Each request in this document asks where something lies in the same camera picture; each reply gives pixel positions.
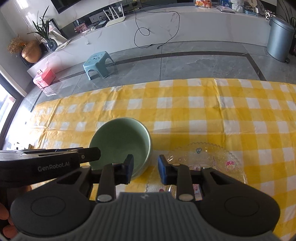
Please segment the person hand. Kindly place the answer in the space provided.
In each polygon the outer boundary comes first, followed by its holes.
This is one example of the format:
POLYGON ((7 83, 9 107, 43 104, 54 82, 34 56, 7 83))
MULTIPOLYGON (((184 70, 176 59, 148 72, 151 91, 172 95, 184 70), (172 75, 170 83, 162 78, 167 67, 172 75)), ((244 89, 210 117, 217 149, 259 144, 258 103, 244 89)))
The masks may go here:
POLYGON ((20 188, 1 188, 1 235, 8 240, 11 240, 18 234, 11 219, 10 205, 16 198, 30 190, 32 190, 30 185, 20 188))

